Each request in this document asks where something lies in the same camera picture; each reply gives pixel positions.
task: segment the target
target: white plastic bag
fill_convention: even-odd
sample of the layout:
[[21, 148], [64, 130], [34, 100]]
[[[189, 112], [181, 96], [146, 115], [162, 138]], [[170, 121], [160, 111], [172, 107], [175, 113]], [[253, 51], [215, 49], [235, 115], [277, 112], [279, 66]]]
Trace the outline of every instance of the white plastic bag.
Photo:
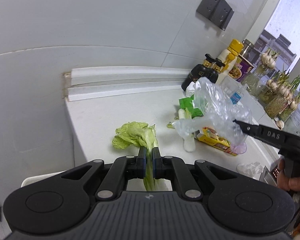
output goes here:
[[192, 81], [186, 88], [186, 97], [189, 98], [194, 94], [194, 82]]
[[234, 145], [245, 141], [247, 136], [242, 133], [239, 120], [252, 123], [252, 114], [246, 106], [233, 104], [229, 96], [223, 93], [220, 86], [211, 83], [206, 77], [199, 78], [194, 84], [194, 104], [203, 113], [202, 117], [177, 120], [172, 123], [182, 138], [203, 127], [211, 127]]
[[264, 166], [260, 165], [260, 162], [254, 162], [250, 164], [239, 163], [237, 171], [249, 178], [257, 179], [256, 175], [263, 171]]

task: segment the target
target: electrical outlet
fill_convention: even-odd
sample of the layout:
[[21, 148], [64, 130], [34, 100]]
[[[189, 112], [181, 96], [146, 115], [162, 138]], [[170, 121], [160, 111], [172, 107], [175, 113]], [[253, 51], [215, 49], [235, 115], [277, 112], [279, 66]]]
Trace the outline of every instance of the electrical outlet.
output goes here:
[[232, 8], [230, 7], [230, 5], [228, 5], [226, 0], [220, 0], [217, 7], [215, 8], [213, 14], [210, 17], [210, 21], [212, 21], [220, 29], [225, 30], [226, 26], [224, 26], [224, 23], [225, 22], [229, 23], [230, 19], [228, 19], [228, 17], [229, 17], [229, 14], [231, 11], [232, 11]]
[[202, 0], [197, 8], [197, 12], [210, 19], [219, 1], [220, 0]]
[[225, 30], [234, 11], [226, 0], [202, 0], [197, 12], [208, 18], [220, 29]]

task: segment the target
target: blue label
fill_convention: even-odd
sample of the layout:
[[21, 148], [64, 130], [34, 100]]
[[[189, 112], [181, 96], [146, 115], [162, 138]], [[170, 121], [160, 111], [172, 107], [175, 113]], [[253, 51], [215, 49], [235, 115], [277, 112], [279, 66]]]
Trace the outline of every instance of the blue label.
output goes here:
[[235, 105], [236, 103], [239, 102], [239, 100], [241, 99], [241, 96], [239, 96], [239, 94], [237, 92], [235, 92], [232, 96], [231, 96], [231, 101], [232, 103]]

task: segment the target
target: yellow food package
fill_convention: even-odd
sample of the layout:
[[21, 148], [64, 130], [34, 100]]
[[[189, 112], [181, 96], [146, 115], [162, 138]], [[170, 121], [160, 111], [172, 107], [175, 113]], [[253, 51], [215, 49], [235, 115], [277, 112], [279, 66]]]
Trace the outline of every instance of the yellow food package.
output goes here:
[[221, 151], [229, 153], [233, 156], [237, 156], [237, 154], [231, 151], [230, 143], [226, 139], [219, 136], [216, 130], [212, 128], [203, 127], [202, 130], [200, 130], [200, 132], [197, 134], [197, 139]]

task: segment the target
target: metal screw cap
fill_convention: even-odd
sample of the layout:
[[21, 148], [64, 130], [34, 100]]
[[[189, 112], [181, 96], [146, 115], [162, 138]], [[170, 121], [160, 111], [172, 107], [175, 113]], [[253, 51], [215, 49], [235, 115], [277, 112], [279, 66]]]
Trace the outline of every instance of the metal screw cap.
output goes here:
[[186, 196], [189, 198], [197, 198], [201, 196], [201, 192], [196, 189], [190, 189], [186, 191]]
[[98, 192], [97, 196], [99, 198], [110, 198], [113, 196], [113, 193], [110, 190], [101, 190]]

